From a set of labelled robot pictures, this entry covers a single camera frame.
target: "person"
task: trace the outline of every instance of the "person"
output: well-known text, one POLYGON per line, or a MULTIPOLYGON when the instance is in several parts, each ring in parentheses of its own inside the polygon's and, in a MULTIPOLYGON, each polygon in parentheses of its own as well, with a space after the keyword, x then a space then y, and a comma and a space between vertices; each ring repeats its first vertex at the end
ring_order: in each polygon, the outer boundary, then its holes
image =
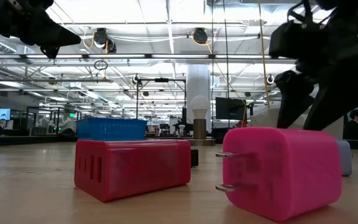
POLYGON ((358 110, 353 110, 350 117, 352 120, 345 126, 344 139, 358 140, 358 110))

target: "pink power adapter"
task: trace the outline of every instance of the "pink power adapter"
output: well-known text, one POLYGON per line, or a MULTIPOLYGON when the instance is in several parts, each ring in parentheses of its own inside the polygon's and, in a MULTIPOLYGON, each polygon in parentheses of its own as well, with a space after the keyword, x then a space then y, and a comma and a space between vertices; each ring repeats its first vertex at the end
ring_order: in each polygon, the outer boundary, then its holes
POLYGON ((238 128, 223 141, 223 184, 244 210, 274 220, 336 202, 342 192, 338 144, 329 134, 276 128, 238 128))

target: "ceiling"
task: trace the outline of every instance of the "ceiling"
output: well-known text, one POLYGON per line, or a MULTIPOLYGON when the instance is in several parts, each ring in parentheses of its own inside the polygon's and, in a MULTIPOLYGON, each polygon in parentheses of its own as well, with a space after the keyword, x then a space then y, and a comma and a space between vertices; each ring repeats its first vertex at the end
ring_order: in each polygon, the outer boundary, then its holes
MULTIPOLYGON (((254 55, 252 60, 187 60, 187 59, 106 59, 108 69, 98 72, 94 69, 94 60, 83 60, 82 58, 59 59, 56 61, 44 58, 32 58, 26 62, 14 59, 1 59, 0 79, 18 78, 26 79, 56 79, 88 80, 103 79, 106 77, 110 82, 86 82, 81 87, 84 90, 110 90, 93 91, 97 94, 97 100, 92 97, 80 96, 78 91, 69 91, 69 83, 62 85, 50 85, 48 83, 28 82, 22 83, 28 89, 33 89, 40 99, 45 96, 58 96, 66 98, 70 102, 83 103, 89 98, 90 103, 110 102, 118 104, 121 110, 134 105, 135 86, 132 83, 134 75, 141 78, 176 78, 186 79, 187 65, 189 63, 208 64, 211 73, 214 72, 214 97, 226 96, 227 82, 224 76, 228 67, 229 83, 233 89, 238 90, 238 95, 247 100, 259 100, 264 103, 264 94, 255 92, 251 97, 246 98, 246 90, 264 90, 264 66, 261 60, 262 52, 269 51, 270 36, 272 32, 287 19, 287 11, 297 0, 268 0, 263 1, 261 8, 263 20, 263 38, 259 38, 260 15, 256 0, 226 0, 225 10, 223 1, 215 0, 213 7, 206 4, 212 0, 55 0, 55 4, 47 9, 49 16, 66 29, 76 33, 83 38, 83 43, 69 47, 62 47, 60 54, 104 54, 103 50, 93 46, 93 33, 97 28, 108 29, 108 36, 117 46, 117 54, 216 54, 216 55, 254 55), (205 45, 197 45, 191 38, 196 27, 205 28, 209 37, 210 49, 205 45), (58 92, 42 91, 42 89, 59 89, 58 92)), ((314 18, 322 20, 329 15, 329 12, 322 11, 318 6, 312 7, 314 18)), ((22 43, 16 38, 3 38, 0 36, 0 43, 14 49, 19 49, 22 43)), ((38 47, 30 47, 35 54, 40 54, 38 47)), ((267 75, 273 75, 292 69, 291 60, 267 60, 265 70, 267 75)), ((12 88, 0 84, 0 88, 12 88)), ((182 83, 155 83, 150 82, 144 87, 145 90, 161 90, 164 92, 155 93, 150 91, 149 96, 140 96, 144 101, 142 115, 180 112, 181 104, 174 100, 184 99, 184 88, 182 83), (147 104, 154 101, 156 108, 147 104)), ((230 97, 238 97, 235 92, 230 92, 230 97)))

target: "black box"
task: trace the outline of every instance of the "black box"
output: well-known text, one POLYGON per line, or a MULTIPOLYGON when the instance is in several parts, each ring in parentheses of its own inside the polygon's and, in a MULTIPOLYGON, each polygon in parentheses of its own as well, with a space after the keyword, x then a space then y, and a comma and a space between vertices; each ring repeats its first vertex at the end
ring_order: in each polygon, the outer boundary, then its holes
POLYGON ((198 166, 198 149, 191 150, 191 167, 198 166))

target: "blue plastic bin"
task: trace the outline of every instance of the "blue plastic bin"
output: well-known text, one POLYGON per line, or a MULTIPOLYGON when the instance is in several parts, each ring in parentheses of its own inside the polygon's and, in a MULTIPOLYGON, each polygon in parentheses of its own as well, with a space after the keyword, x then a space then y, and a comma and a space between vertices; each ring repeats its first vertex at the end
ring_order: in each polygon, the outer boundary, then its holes
POLYGON ((144 139, 147 121, 86 118, 77 121, 78 140, 138 141, 144 139))

